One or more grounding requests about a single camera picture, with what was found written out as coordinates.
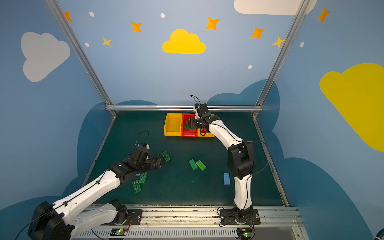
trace robotic arm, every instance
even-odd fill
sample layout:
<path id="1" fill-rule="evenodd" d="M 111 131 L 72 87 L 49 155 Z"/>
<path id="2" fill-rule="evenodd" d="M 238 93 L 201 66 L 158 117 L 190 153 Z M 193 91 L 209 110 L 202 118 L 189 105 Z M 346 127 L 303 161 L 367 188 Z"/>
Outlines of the robotic arm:
<path id="1" fill-rule="evenodd" d="M 94 226 L 104 223 L 123 223 L 126 207 L 117 201 L 80 214 L 107 192 L 133 179 L 136 174 L 161 168 L 165 161 L 153 157 L 149 145 L 135 146 L 125 160 L 108 167 L 99 177 L 73 194 L 53 204 L 47 201 L 35 209 L 28 236 L 32 240 L 69 240 Z"/>
<path id="2" fill-rule="evenodd" d="M 212 115 L 207 104 L 195 104 L 195 118 L 188 121 L 190 128 L 206 129 L 214 134 L 228 150 L 228 168 L 235 177 L 234 217 L 238 223 L 245 222 L 253 214 L 251 200 L 252 172 L 255 168 L 255 153 L 252 142 L 231 132 L 217 116 Z"/>

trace blue wall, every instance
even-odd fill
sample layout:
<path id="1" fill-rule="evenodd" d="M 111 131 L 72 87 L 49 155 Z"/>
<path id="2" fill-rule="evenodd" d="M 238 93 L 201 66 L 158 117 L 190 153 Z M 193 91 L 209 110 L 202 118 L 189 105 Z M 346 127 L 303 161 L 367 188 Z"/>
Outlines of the blue wall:
<path id="1" fill-rule="evenodd" d="M 37 204 L 81 186 L 112 116 L 43 0 L 1 1 L 0 29 L 0 239 L 12 239 Z M 23 72 L 26 32 L 70 48 L 38 82 Z"/>
<path id="2" fill-rule="evenodd" d="M 322 23 L 317 18 L 324 7 L 331 13 Z M 383 1 L 318 0 L 257 117 L 288 201 L 298 207 L 311 240 L 371 239 L 384 227 L 384 152 L 363 141 L 319 85 L 331 71 L 384 66 L 383 9 Z M 375 111 L 373 99 L 357 98 L 367 108 L 356 114 Z"/>
<path id="3" fill-rule="evenodd" d="M 268 1 L 261 2 L 260 11 L 270 8 Z M 59 3 L 70 13 L 70 25 L 114 104 L 193 104 L 190 94 L 201 102 L 217 94 L 240 94 L 268 77 L 279 51 L 273 44 L 278 36 L 285 38 L 293 20 L 292 15 L 242 14 L 233 0 Z M 206 30 L 208 18 L 220 19 L 216 31 Z M 133 32 L 131 22 L 141 23 L 141 32 Z M 251 39 L 255 27 L 265 28 L 260 39 Z M 164 52 L 163 43 L 179 28 L 197 34 L 205 52 Z M 111 40 L 111 47 L 103 45 L 103 38 Z"/>

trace dark green table surface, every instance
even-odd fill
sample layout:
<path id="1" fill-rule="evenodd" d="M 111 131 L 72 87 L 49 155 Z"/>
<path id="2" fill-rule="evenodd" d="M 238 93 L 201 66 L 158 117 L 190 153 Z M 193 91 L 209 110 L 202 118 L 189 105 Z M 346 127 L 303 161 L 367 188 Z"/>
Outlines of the dark green table surface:
<path id="1" fill-rule="evenodd" d="M 104 204 L 118 199 L 123 204 L 161 205 L 232 205 L 235 183 L 230 176 L 230 185 L 224 185 L 223 174 L 227 168 L 227 150 L 217 138 L 211 137 L 165 137 L 166 112 L 119 112 L 112 130 L 96 161 L 89 181 L 102 174 L 109 165 L 130 155 L 138 134 L 149 131 L 146 141 L 153 155 L 167 151 L 171 160 L 161 169 L 149 171 L 142 191 L 135 193 L 132 182 L 110 191 L 96 203 Z M 266 157 L 258 138 L 250 113 L 217 113 L 224 124 L 238 137 L 255 141 L 257 172 L 266 164 Z M 144 141 L 143 133 L 139 142 Z M 189 160 L 202 161 L 204 171 L 192 170 Z M 269 167 L 254 175 L 251 184 L 253 205 L 282 206 L 282 200 Z"/>

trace green toy brick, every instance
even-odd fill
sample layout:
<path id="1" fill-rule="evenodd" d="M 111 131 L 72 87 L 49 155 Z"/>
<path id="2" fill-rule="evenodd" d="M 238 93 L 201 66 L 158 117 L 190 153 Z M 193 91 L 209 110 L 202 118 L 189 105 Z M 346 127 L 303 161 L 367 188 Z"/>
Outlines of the green toy brick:
<path id="1" fill-rule="evenodd" d="M 201 169 L 201 171 L 204 171 L 207 167 L 202 163 L 200 160 L 196 162 L 196 165 Z"/>
<path id="2" fill-rule="evenodd" d="M 170 156 L 167 154 L 166 151 L 162 152 L 161 155 L 164 157 L 164 159 L 166 160 L 166 162 L 168 162 L 170 160 Z"/>
<path id="3" fill-rule="evenodd" d="M 189 164 L 191 165 L 192 169 L 193 170 L 196 170 L 197 169 L 197 165 L 195 163 L 195 160 L 191 159 L 189 160 Z"/>
<path id="4" fill-rule="evenodd" d="M 146 172 L 145 172 L 145 173 L 142 173 L 142 174 L 140 175 L 139 183 L 141 183 L 141 184 L 145 184 L 145 180 L 147 180 L 147 173 L 146 173 Z"/>
<path id="5" fill-rule="evenodd" d="M 141 187 L 138 180 L 134 181 L 132 185 L 133 189 L 135 190 L 135 193 L 141 192 Z"/>

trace black mounting plate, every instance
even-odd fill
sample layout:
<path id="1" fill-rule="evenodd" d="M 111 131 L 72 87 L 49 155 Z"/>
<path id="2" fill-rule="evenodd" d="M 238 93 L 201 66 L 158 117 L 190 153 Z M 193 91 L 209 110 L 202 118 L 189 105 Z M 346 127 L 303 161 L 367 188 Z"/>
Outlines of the black mounting plate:
<path id="1" fill-rule="evenodd" d="M 129 226 L 129 224 L 131 223 L 131 219 L 132 219 L 131 225 L 140 225 L 141 215 L 143 213 L 143 210 L 141 210 L 141 209 L 127 209 L 126 211 L 127 211 L 127 221 L 123 225 Z M 116 224 L 114 224 L 114 223 L 105 223 L 103 225 L 116 226 Z"/>
<path id="2" fill-rule="evenodd" d="M 220 216 L 221 216 L 221 223 L 220 225 L 243 225 L 243 224 L 238 224 L 236 221 L 235 221 L 235 217 L 234 217 L 234 209 L 220 209 Z M 257 209 L 254 209 L 253 210 L 253 214 L 250 216 L 250 218 L 252 219 L 253 221 L 253 224 L 254 225 L 259 225 L 261 224 L 260 222 L 260 217 L 259 217 L 259 212 L 257 211 Z M 245 223 L 251 225 L 251 219 L 248 219 Z"/>

